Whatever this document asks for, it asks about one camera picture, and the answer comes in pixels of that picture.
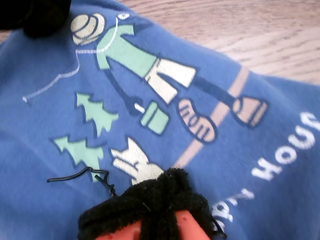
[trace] wood grain surface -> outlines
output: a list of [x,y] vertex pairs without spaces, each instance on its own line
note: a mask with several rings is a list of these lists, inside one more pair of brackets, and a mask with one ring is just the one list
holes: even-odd
[[119,2],[257,73],[320,84],[319,0]]

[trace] blue fabric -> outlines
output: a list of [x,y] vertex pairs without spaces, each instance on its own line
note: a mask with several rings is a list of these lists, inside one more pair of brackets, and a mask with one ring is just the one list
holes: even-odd
[[[106,44],[101,69],[97,45],[122,25],[134,34]],[[156,59],[144,77],[134,49]],[[52,37],[16,31],[0,47],[0,239],[76,239],[79,215],[108,193],[91,173],[46,180],[90,166],[110,171],[118,194],[185,168],[230,240],[319,240],[319,94],[115,1],[75,1]]]

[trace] black fabric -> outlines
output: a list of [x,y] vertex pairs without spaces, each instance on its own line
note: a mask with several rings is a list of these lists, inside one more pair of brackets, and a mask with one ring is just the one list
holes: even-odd
[[175,216],[180,210],[189,210],[210,239],[217,234],[207,200],[192,192],[184,170],[171,168],[85,211],[78,221],[78,240],[95,240],[138,220],[140,240],[180,240]]
[[23,28],[32,38],[46,37],[67,21],[71,0],[6,0],[0,7],[0,30]]

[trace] tan stripe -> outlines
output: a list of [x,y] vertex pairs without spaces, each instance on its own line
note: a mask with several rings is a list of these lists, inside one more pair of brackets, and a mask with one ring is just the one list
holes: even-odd
[[[235,98],[239,96],[242,89],[244,88],[249,75],[249,70],[246,67],[242,67],[240,72],[236,76],[234,82],[228,90],[228,93]],[[227,105],[222,102],[219,102],[218,105],[214,108],[210,118],[215,123],[218,128],[220,124],[223,122],[230,109]],[[173,165],[174,168],[184,168],[203,148],[203,143],[194,139],[190,145],[184,150],[183,154],[179,157],[179,159]]]
[[267,110],[267,104],[263,103],[263,105],[261,106],[259,112],[257,113],[257,115],[254,117],[252,124],[251,125],[256,125],[257,122],[259,122],[263,116],[263,114],[266,112]]

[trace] cartoon shoe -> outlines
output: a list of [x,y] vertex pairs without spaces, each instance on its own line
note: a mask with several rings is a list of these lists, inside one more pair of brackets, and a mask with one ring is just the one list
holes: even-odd
[[233,116],[241,123],[254,128],[268,109],[265,101],[248,96],[237,98],[232,106]]
[[181,121],[188,132],[202,143],[212,143],[216,138],[217,127],[207,116],[199,114],[189,99],[181,99],[178,104]]

